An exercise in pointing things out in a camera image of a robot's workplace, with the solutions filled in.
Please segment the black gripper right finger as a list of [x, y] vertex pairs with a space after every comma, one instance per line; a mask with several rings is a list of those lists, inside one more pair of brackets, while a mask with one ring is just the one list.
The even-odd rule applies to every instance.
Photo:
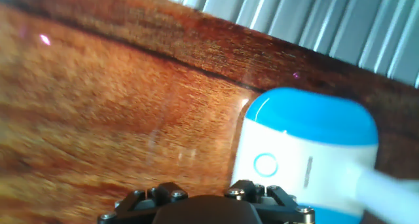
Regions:
[[265, 187], [242, 179], [231, 185], [224, 197], [249, 203], [262, 223], [315, 223], [314, 209], [297, 204], [278, 185]]

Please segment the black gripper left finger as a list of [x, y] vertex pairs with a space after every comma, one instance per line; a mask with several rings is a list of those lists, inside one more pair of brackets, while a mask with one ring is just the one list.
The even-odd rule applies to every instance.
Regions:
[[97, 224], [152, 223], [163, 206], [188, 197], [188, 193], [173, 182], [146, 190], [136, 189], [116, 201], [112, 211], [99, 215]]

